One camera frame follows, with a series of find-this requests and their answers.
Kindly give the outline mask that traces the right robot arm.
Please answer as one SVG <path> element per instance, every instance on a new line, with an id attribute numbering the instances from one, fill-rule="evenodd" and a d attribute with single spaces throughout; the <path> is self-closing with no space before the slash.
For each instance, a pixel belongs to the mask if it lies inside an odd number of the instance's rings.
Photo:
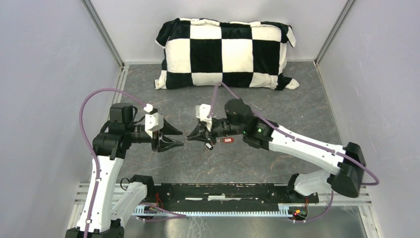
<path id="1" fill-rule="evenodd" d="M 260 118 L 241 99 L 225 104 L 226 117 L 222 119 L 209 117 L 210 109 L 207 104 L 196 107 L 198 125 L 188 135 L 189 141 L 214 145 L 219 137 L 240 134 L 253 148 L 286 153 L 321 168 L 289 179 L 286 196 L 290 201 L 299 202 L 313 193 L 329 191 L 350 198 L 359 196 L 366 165 L 360 145 L 328 144 L 294 133 Z"/>

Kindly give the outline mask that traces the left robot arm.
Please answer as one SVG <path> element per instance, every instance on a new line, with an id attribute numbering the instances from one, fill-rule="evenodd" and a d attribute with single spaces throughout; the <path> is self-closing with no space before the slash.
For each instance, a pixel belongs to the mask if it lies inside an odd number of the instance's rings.
<path id="1" fill-rule="evenodd" d="M 76 227 L 68 229 L 67 238 L 122 238 L 124 228 L 142 202 L 156 195 L 151 176 L 134 175 L 123 196 L 112 205 L 115 183 L 126 152 L 134 143 L 148 143 L 154 152 L 164 152 L 183 146 L 167 138 L 182 135 L 169 124 L 158 110 L 148 104 L 144 123 L 135 121 L 138 109 L 130 103 L 110 107 L 109 120 L 93 139 L 93 169 L 84 208 Z"/>

